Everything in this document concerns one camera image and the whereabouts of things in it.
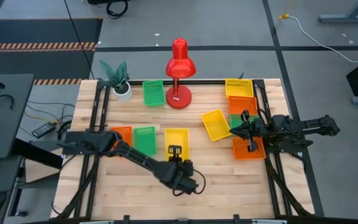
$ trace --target yellow plastic tray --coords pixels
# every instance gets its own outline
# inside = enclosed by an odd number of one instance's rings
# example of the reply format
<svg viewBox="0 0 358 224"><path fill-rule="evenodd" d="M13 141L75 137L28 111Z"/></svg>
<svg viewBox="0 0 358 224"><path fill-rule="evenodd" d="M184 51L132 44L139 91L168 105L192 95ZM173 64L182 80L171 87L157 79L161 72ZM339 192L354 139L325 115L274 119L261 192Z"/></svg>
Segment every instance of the yellow plastic tray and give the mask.
<svg viewBox="0 0 358 224"><path fill-rule="evenodd" d="M212 141L231 135L229 132L230 127L221 110L214 110L203 114L201 115L201 119L203 120L206 131Z"/></svg>
<svg viewBox="0 0 358 224"><path fill-rule="evenodd" d="M243 80L238 78L227 78L226 98L229 96L254 96L254 87L252 80Z"/></svg>
<svg viewBox="0 0 358 224"><path fill-rule="evenodd" d="M187 128L167 128L165 129L165 160L168 161L172 154L168 153L168 146L176 145L181 146L181 154L179 155L182 160L190 158L189 149L189 129Z"/></svg>

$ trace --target wooden table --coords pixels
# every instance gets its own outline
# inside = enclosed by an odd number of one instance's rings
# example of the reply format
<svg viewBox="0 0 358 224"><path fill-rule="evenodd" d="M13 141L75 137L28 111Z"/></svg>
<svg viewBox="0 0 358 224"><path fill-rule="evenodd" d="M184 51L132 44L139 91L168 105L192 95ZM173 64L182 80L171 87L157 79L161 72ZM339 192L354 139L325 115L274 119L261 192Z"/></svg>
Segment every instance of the wooden table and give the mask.
<svg viewBox="0 0 358 224"><path fill-rule="evenodd" d="M272 115L288 114L280 80L266 79L265 85ZM92 220L122 220L124 215L130 215L131 219L136 220L228 219L233 214L239 214L241 218L274 217L264 161L235 161L231 148L233 137L212 142L201 120L203 113L221 109L229 121L224 85L187 87L193 94L193 100L183 110L175 110L168 105L146 107L141 85L132 86L133 97L128 102L118 102L111 91L106 124L108 128L155 126L158 153L154 158L157 160L164 160L165 128L188 128L190 159L195 169L206 177L205 191L201 195L174 197L172 191L159 183L149 171L123 158L102 157ZM84 131L89 127L95 88L96 81L81 82L72 131ZM101 94L99 105L102 105L103 96L104 93ZM302 162L288 154L282 154L281 158L288 188L313 213ZM76 156L60 173L54 202L58 211L63 210L77 191L82 162L82 156ZM200 176L195 174L194 178L198 183L203 183ZM280 190L277 193L283 214ZM85 215L88 193L84 195L81 215Z"/></svg>

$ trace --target black mat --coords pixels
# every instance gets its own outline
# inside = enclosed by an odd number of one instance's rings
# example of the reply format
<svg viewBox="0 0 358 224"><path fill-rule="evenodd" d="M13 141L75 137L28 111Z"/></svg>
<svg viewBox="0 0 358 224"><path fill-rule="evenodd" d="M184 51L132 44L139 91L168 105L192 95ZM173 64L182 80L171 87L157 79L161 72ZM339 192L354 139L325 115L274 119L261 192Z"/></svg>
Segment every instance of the black mat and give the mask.
<svg viewBox="0 0 358 224"><path fill-rule="evenodd" d="M81 42L89 46L85 50L90 63L102 21L73 21ZM36 80L89 77L90 68L69 19L0 20L0 74L18 73L32 73Z"/></svg>

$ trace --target concrete floor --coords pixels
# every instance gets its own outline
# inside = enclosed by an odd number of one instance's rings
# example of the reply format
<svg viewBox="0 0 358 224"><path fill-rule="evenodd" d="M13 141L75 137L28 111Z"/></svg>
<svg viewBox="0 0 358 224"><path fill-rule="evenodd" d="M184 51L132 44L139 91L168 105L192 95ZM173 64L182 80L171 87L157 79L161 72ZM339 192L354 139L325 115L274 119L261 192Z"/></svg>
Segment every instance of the concrete floor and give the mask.
<svg viewBox="0 0 358 224"><path fill-rule="evenodd" d="M127 14L116 20L109 19L100 7L80 0L67 2L73 17L104 17L99 47L168 46L179 36L186 38L189 45L273 45L264 6L259 0L133 0L129 2ZM280 45L315 46L300 32L295 21L278 21L285 8L320 42L358 45L358 24L316 21L320 14L345 13L356 1L297 0L286 7L287 2L291 1L268 1ZM0 10L0 18L49 17L68 17L62 0L5 0ZM356 50L343 53L358 60ZM282 78L274 51L191 51L189 55L198 69L193 78L232 78L242 72L244 78ZM341 128L334 138L310 137L314 145L309 150L324 213L327 217L358 218L358 106L351 104L352 92L345 78L358 64L349 63L334 52L283 52L283 56L301 119L329 114ZM92 69L96 77L106 78L99 60L116 67L125 59L131 78L166 78L164 70L169 58L170 52L96 52ZM78 86L34 86L30 99L74 104L77 93ZM60 105L34 105L34 108L56 116L62 112ZM67 108L66 114L72 111ZM21 125L30 131L43 123L24 118ZM22 131L18 136L34 140ZM53 190L34 191L53 197ZM36 200L33 197L36 194L27 195L21 201L24 210L31 208L28 202ZM34 209L31 220L48 218L38 210L50 211L50 203ZM6 220L6 223L22 222L23 219L15 217Z"/></svg>

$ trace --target plastic basket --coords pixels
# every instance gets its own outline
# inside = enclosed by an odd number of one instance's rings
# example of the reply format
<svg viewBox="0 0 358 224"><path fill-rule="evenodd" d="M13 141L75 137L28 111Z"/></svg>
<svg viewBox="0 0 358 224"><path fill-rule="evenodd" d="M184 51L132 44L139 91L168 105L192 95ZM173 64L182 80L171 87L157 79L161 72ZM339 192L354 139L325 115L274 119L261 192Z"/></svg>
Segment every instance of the plastic basket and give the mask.
<svg viewBox="0 0 358 224"><path fill-rule="evenodd" d="M148 156L156 155L157 146L155 140L155 128L135 128L134 148Z"/></svg>
<svg viewBox="0 0 358 224"><path fill-rule="evenodd" d="M189 129L187 128L167 128L165 129L165 160L168 161L169 157L173 154L168 152L170 145L181 146L180 158L184 161L190 158L189 148Z"/></svg>
<svg viewBox="0 0 358 224"><path fill-rule="evenodd" d="M258 118L258 115L249 116L249 122L254 122L255 118ZM242 124L241 116L239 114L230 114L230 128L238 127Z"/></svg>
<svg viewBox="0 0 358 224"><path fill-rule="evenodd" d="M214 110L203 114L201 115L201 119L203 120L206 131L212 141L231 135L229 132L230 127L227 124L226 119L224 119L221 110Z"/></svg>
<svg viewBox="0 0 358 224"><path fill-rule="evenodd" d="M244 110L248 110L250 115L258 115L255 97L229 97L229 114L241 114Z"/></svg>
<svg viewBox="0 0 358 224"><path fill-rule="evenodd" d="M129 146L132 146L132 127L113 127L110 128L111 131L116 131L122 136L122 140L126 142Z"/></svg>
<svg viewBox="0 0 358 224"><path fill-rule="evenodd" d="M239 137L235 137L232 140L232 148L234 159L238 160L252 160L252 159L265 159L265 148L262 138L254 137L257 149L254 152L248 152L248 140L242 140Z"/></svg>
<svg viewBox="0 0 358 224"><path fill-rule="evenodd" d="M144 104L146 106L162 106L165 104L164 86L162 80L143 82Z"/></svg>
<svg viewBox="0 0 358 224"><path fill-rule="evenodd" d="M226 98L229 98L229 96L254 96L252 80L227 78L225 82Z"/></svg>

